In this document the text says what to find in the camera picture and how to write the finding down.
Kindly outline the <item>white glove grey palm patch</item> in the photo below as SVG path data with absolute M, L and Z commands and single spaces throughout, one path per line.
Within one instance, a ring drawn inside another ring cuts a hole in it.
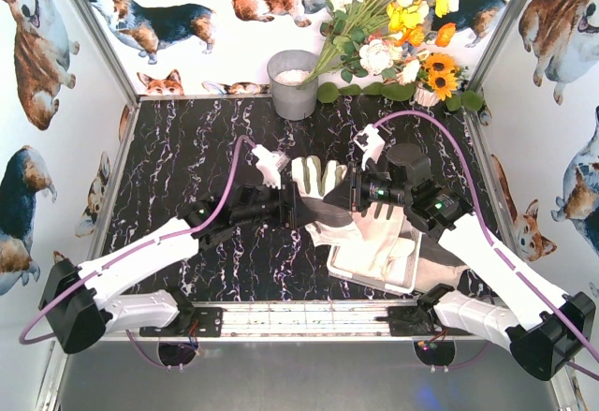
M 291 162 L 291 177 L 300 199 L 315 214 L 315 220 L 305 226 L 314 245 L 367 250 L 392 247 L 402 231 L 403 209 L 374 203 L 365 213 L 350 213 L 324 201 L 325 195 L 342 183 L 346 172 L 347 166 L 336 160 L 322 163 L 316 155 Z

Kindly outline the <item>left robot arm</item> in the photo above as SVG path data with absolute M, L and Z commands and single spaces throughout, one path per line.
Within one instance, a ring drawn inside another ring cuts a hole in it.
M 167 266 L 230 239 L 236 228 L 267 225 L 295 230 L 309 224 L 330 225 L 337 217 L 322 199 L 302 196 L 294 182 L 279 189 L 243 185 L 222 196 L 207 194 L 182 215 L 116 252 L 79 265 L 68 258 L 57 261 L 39 308 L 68 355 L 114 331 L 181 327 L 189 321 L 188 306 L 175 293 L 162 289 L 128 299 L 124 292 Z

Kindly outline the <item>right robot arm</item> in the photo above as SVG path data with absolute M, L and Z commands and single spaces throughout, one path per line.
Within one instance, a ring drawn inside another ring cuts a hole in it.
M 566 293 L 510 251 L 489 232 L 473 205 L 433 179 L 430 159 L 415 145 L 391 147 L 386 174 L 371 168 L 371 163 L 350 164 L 325 202 L 354 213 L 373 203 L 402 207 L 413 228 L 459 258 L 502 301 L 492 305 L 436 286 L 418 303 L 423 313 L 440 326 L 501 346 L 541 381 L 549 381 L 591 346 L 594 301 L 584 292 Z

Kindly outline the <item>small white sunflower pot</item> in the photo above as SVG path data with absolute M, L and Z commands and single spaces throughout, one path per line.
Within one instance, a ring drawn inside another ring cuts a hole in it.
M 421 83 L 416 86 L 414 101 L 422 107 L 433 107 L 441 101 L 441 98 L 434 92 L 429 91 Z

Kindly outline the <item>grey metal bucket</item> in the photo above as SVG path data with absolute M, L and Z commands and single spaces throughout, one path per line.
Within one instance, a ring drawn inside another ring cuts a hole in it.
M 303 50 L 279 51 L 267 63 L 276 113 L 300 121 L 315 110 L 318 78 L 312 76 L 317 56 Z

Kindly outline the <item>artificial flower bouquet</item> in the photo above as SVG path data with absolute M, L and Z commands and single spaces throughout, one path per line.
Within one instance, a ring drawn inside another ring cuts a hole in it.
M 378 76 L 406 84 L 416 81 L 427 46 L 448 45 L 457 31 L 444 24 L 430 37 L 435 18 L 459 10 L 460 0 L 325 0 L 329 20 L 321 24 L 325 40 L 306 83 L 338 72 L 343 81 Z

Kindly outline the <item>aluminium front rail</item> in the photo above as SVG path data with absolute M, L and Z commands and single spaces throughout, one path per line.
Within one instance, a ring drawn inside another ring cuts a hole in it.
M 192 303 L 196 307 L 223 310 L 222 338 L 375 338 L 393 336 L 389 325 L 379 321 L 390 306 L 410 306 L 415 301 L 287 301 L 252 303 Z M 517 320 L 503 308 L 463 297 L 441 307 L 442 318 L 461 323 L 472 334 L 497 342 L 502 331 Z M 176 301 L 164 291 L 123 296 L 104 310 L 91 309 L 83 318 L 66 318 L 53 328 L 56 336 L 76 342 L 76 352 L 113 333 L 130 330 L 139 335 L 145 325 L 167 325 L 179 313 Z M 411 330 L 401 337 L 427 335 Z

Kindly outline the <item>right aluminium post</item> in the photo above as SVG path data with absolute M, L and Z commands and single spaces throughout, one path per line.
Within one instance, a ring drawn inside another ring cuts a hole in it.
M 479 93 L 483 88 L 483 81 L 489 75 L 494 63 L 504 47 L 504 41 L 509 37 L 512 26 L 516 18 L 525 6 L 527 0 L 509 0 L 502 18 L 498 21 L 497 27 L 489 40 L 487 48 L 483 51 L 482 57 L 477 64 L 472 77 L 467 85 L 468 91 Z

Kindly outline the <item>aluminium post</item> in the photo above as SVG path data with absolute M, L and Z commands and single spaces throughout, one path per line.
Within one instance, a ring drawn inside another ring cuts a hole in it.
M 95 17 L 93 8 L 89 5 L 87 0 L 68 1 L 70 5 L 77 10 L 80 20 L 90 34 L 91 40 L 94 42 L 95 47 L 98 49 L 99 53 L 104 59 L 104 62 L 108 66 L 111 76 L 117 82 L 127 101 L 130 104 L 137 104 L 139 102 L 139 95 L 127 76 L 127 73 L 121 64 L 118 55 L 112 48 L 108 37 L 105 35 L 102 26 Z
M 483 51 L 482 57 L 477 64 L 472 77 L 467 85 L 468 91 L 479 93 L 483 88 L 483 81 L 489 75 L 494 63 L 504 47 L 504 41 L 509 37 L 512 26 L 516 18 L 525 6 L 527 0 L 509 0 L 502 18 L 498 21 L 497 27 L 489 40 L 487 48 Z

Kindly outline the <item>left aluminium post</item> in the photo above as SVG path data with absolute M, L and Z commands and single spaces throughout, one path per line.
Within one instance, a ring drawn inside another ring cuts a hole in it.
M 89 5 L 87 0 L 68 1 L 70 5 L 77 10 L 80 20 L 90 34 L 91 40 L 94 42 L 95 47 L 98 49 L 99 53 L 104 59 L 104 62 L 108 66 L 111 76 L 117 82 L 127 101 L 130 104 L 137 104 L 139 102 L 139 95 L 127 76 L 127 73 L 121 64 L 118 55 L 112 48 L 108 37 L 105 35 L 102 26 L 95 17 L 93 8 Z

